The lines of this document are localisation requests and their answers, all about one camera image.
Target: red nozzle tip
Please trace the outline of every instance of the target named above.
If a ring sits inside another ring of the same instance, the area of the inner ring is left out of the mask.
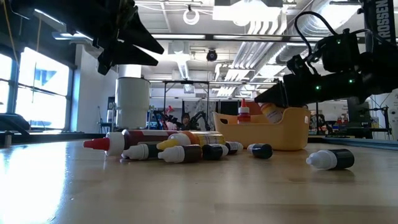
[[[83,142],[83,147],[89,147],[92,149],[109,150],[109,138],[93,139]]]
[[[242,99],[241,107],[248,107],[248,106],[246,106],[246,100],[244,98]]]

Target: squeeze bottle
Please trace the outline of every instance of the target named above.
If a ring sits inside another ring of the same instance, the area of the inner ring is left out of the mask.
[[[156,148],[155,144],[139,144],[137,146],[131,146],[129,149],[126,149],[122,152],[123,159],[137,159],[137,160],[146,160],[146,159],[157,159],[157,154],[160,152]]]
[[[201,150],[204,160],[218,160],[228,154],[228,148],[222,144],[205,144]]]
[[[167,140],[171,134],[177,131],[163,130],[124,130],[123,132],[111,132],[105,138],[85,141],[83,147],[104,150],[107,156],[120,156],[123,150],[129,149],[140,143],[156,144]]]
[[[282,112],[278,110],[278,107],[276,107],[275,104],[273,103],[259,103],[261,113],[263,113],[267,119],[268,122],[271,124],[276,124],[279,121],[282,120]]]
[[[243,150],[243,145],[239,142],[225,142],[225,146],[228,148],[228,155],[236,154],[238,151]]]
[[[174,146],[158,153],[157,157],[165,162],[188,163],[201,159],[202,151],[199,145]]]
[[[272,147],[268,144],[251,144],[248,146],[248,152],[260,159],[269,159],[273,153]]]
[[[238,109],[238,124],[249,124],[251,121],[250,109],[246,106],[246,100],[242,99],[242,105]]]
[[[186,146],[198,144],[201,147],[205,144],[225,144],[224,136],[217,131],[182,131],[172,134],[169,139],[158,143],[157,148],[164,150],[173,146]]]
[[[354,165],[354,154],[347,149],[320,150],[305,160],[317,169],[345,169]]]

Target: black robotic arm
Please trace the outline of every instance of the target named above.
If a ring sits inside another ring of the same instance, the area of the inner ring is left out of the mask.
[[[366,29],[352,33],[345,29],[342,34],[336,34],[332,29],[334,34],[320,40],[314,52],[307,44],[308,57],[296,55],[289,60],[287,67],[292,74],[285,75],[283,82],[259,95],[255,102],[288,107],[357,97],[358,103],[362,103],[370,95],[389,93],[398,88],[398,49],[392,0],[363,2],[358,13],[364,14]],[[312,14],[325,22],[314,12],[304,14]],[[359,53],[356,36],[360,32],[366,33],[367,52],[362,54]],[[311,66],[319,60],[322,60],[326,71],[333,73],[319,75]]]
[[[11,9],[27,19],[43,12],[66,24],[71,35],[81,32],[104,50],[98,72],[114,65],[157,65],[156,59],[136,46],[162,54],[164,49],[142,25],[133,0],[10,0]]]

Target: yellow bin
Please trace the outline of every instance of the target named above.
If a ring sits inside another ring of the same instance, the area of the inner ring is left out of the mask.
[[[224,135],[225,141],[237,141],[248,147],[250,144],[270,144],[274,150],[296,151],[308,142],[311,112],[304,108],[287,108],[282,120],[269,124],[267,118],[252,115],[250,124],[238,124],[238,117],[213,112],[216,131]]]

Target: person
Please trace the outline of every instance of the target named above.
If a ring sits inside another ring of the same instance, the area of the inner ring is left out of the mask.
[[[190,130],[190,120],[191,120],[191,117],[189,116],[188,113],[184,113],[182,115],[182,117],[181,117],[181,121],[182,121],[181,130],[182,131]]]

